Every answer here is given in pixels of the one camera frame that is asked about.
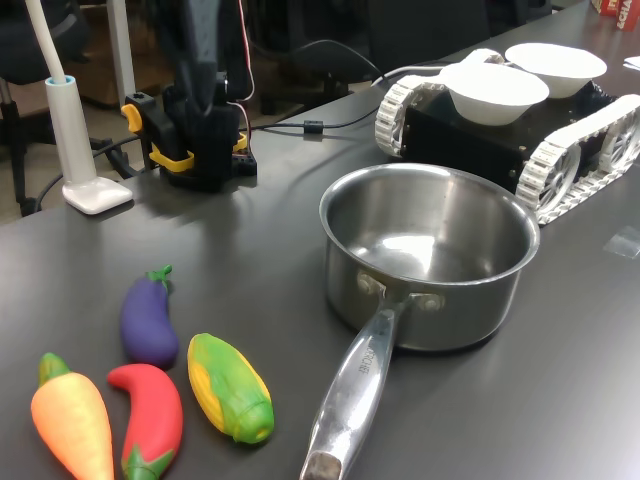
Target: plastic vegetable toy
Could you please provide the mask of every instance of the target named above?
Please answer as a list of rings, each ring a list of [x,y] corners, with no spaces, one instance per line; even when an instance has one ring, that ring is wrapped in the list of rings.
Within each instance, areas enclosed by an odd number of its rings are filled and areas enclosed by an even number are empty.
[[[187,360],[193,393],[218,430],[244,443],[258,443],[271,435],[269,390],[239,351],[201,333],[191,339]]]
[[[38,433],[79,480],[113,480],[111,428],[96,386],[53,353],[39,366],[40,387],[31,401]]]
[[[127,355],[137,363],[169,368],[179,343],[168,313],[167,274],[171,265],[148,272],[129,289],[122,306],[120,333]]]
[[[128,480],[158,480],[178,452],[182,404],[171,379],[152,365],[125,365],[107,381],[131,395],[131,417],[122,450]]]

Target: red box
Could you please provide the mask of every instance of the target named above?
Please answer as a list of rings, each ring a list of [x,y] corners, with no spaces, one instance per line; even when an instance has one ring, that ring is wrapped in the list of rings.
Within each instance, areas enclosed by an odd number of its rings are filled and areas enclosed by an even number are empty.
[[[640,0],[618,0],[618,28],[632,32],[640,17]]]
[[[618,4],[620,0],[591,0],[600,15],[608,17],[618,16]]]

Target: table surface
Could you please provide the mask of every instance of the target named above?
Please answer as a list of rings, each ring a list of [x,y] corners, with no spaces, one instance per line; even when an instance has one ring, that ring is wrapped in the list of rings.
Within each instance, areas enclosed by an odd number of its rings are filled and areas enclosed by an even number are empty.
[[[608,61],[602,83],[612,93],[637,92],[640,74],[621,61],[640,53],[638,33],[612,33],[606,20],[578,6],[486,45],[584,46]],[[355,118],[380,98],[370,90],[307,118]],[[314,415],[353,339],[325,304],[318,202],[342,175],[386,161],[372,133],[371,121],[321,140],[257,133],[257,185],[233,183],[210,196],[143,175],[127,182],[135,206],[96,218],[58,208],[0,228],[0,477],[69,478],[29,413],[46,351],[96,383],[119,458],[129,401],[105,377],[126,362],[120,306],[144,271],[171,263],[170,312],[182,351],[169,375],[185,430],[164,478],[298,478]],[[638,477],[640,265],[603,246],[624,226],[640,228],[639,184],[633,167],[543,230],[506,324],[483,348],[395,352],[350,479]],[[235,345],[269,386],[276,430],[262,448],[235,445],[198,407],[186,348],[200,332]]]

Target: cable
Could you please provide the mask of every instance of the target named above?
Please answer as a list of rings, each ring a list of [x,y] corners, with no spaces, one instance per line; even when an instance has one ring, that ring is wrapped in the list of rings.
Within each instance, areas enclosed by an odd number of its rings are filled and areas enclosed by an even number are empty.
[[[300,52],[308,50],[309,48],[313,48],[316,45],[319,45],[319,44],[322,44],[322,43],[328,43],[328,44],[331,44],[331,45],[336,45],[336,46],[338,46],[340,48],[343,48],[344,50],[347,50],[348,52],[353,53],[354,55],[359,57],[363,62],[365,62],[367,65],[369,65],[369,67],[371,67],[371,69],[374,71],[374,73],[376,73],[387,84],[389,84],[389,80],[387,79],[386,75],[382,72],[382,70],[380,70],[378,67],[376,67],[375,64],[371,60],[369,60],[367,57],[362,55],[360,52],[354,50],[353,48],[345,45],[344,43],[336,42],[335,40],[316,40],[315,42],[307,43],[306,45],[303,45],[302,47],[296,48],[294,51],[292,51],[290,53],[290,55],[293,57],[296,54],[299,54]]]
[[[125,143],[130,143],[133,142],[135,140],[138,140],[140,137],[138,135],[134,135],[133,137],[127,137],[123,140],[118,140],[115,143],[111,143],[109,145],[107,145],[104,148],[101,148],[100,150],[96,150],[95,152],[93,152],[93,158],[97,158],[100,155],[102,155],[103,153],[108,152],[109,150],[113,150],[114,148],[117,148],[121,145],[124,145]],[[49,190],[51,190],[53,188],[53,186],[58,183],[60,180],[62,180],[62,174],[58,174],[55,178],[53,178],[49,183],[47,183],[47,185],[42,189],[42,191],[40,192],[40,194],[38,195],[38,198],[36,198],[36,205],[34,208],[35,212],[39,212],[42,210],[42,200],[44,200],[44,197],[47,193],[49,193]]]
[[[106,147],[101,148],[100,150],[96,150],[95,152],[93,152],[93,158],[99,157],[103,153],[106,153],[109,150],[113,150],[114,148],[120,147],[121,145],[124,145],[125,143],[135,142],[139,138],[140,137],[138,135],[133,135],[132,137],[127,137],[127,138],[124,138],[122,140],[118,140],[115,143],[110,143]]]
[[[242,39],[244,40],[244,53],[245,58],[247,59],[247,70],[249,70],[249,77],[251,78],[251,93],[243,102],[246,102],[253,97],[253,94],[256,92],[256,82],[253,78],[253,71],[251,69],[251,53],[249,52],[249,39],[247,37],[247,27],[244,23],[244,8],[242,7],[242,0],[238,0],[238,8],[240,9],[240,23],[242,27]]]
[[[324,128],[344,128],[344,127],[349,127],[349,126],[353,125],[354,123],[361,122],[362,120],[364,120],[368,116],[373,115],[374,113],[376,113],[378,111],[379,108],[380,107],[376,107],[373,110],[371,110],[370,112],[365,113],[361,117],[358,117],[355,120],[351,120],[350,122],[338,123],[336,125],[325,125]]]
[[[247,132],[247,152],[249,152],[250,155],[252,155],[251,153],[251,121],[249,120],[249,115],[247,114],[247,110],[239,103],[233,103],[233,102],[227,102],[229,105],[233,105],[234,107],[238,107],[241,111],[242,114],[244,115],[244,121],[245,124],[247,125],[246,128],[240,129],[239,131],[246,131]]]
[[[440,72],[445,67],[446,67],[446,65],[436,66],[436,67],[424,67],[424,66],[413,66],[413,65],[410,65],[408,67],[400,67],[400,68],[396,68],[395,70],[391,70],[390,72],[386,73],[386,76],[387,76],[387,78],[388,77],[393,77],[394,75],[397,75],[397,74],[403,73],[403,72]],[[380,78],[376,79],[371,84],[371,86],[375,87],[375,86],[379,85],[380,83],[382,83],[383,81],[384,81],[384,78],[380,77]]]
[[[344,123],[325,125],[324,122],[322,121],[305,120],[304,123],[269,123],[267,125],[258,125],[257,127],[253,127],[252,130],[267,130],[269,128],[302,128],[304,129],[304,133],[322,133],[322,130],[325,128],[328,128],[328,129],[344,128],[344,127],[349,127],[355,123],[361,122],[365,118],[376,113],[378,111],[378,108],[380,107],[374,108],[370,112],[365,113],[364,115],[356,118],[355,120],[350,120]],[[247,131],[247,129],[241,128],[240,131],[244,132],[244,131]]]

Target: stainless steel saucepan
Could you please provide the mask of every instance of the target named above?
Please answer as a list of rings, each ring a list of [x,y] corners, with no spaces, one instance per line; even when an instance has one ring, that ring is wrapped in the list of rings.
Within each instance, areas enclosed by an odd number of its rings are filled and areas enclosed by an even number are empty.
[[[320,217],[329,303],[361,330],[320,407],[300,479],[342,480],[373,420],[393,345],[437,352],[489,337],[540,231],[497,185],[407,163],[341,178],[322,197]]]

